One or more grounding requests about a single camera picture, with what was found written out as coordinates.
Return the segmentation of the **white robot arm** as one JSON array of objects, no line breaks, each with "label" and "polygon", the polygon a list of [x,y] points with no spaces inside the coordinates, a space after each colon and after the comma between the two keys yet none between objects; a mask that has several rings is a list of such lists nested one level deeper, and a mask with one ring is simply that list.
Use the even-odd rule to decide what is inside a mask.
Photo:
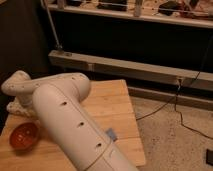
[{"label": "white robot arm", "polygon": [[86,75],[62,73],[32,79],[19,70],[3,82],[1,90],[34,109],[77,171],[138,171],[81,106],[91,90]]}]

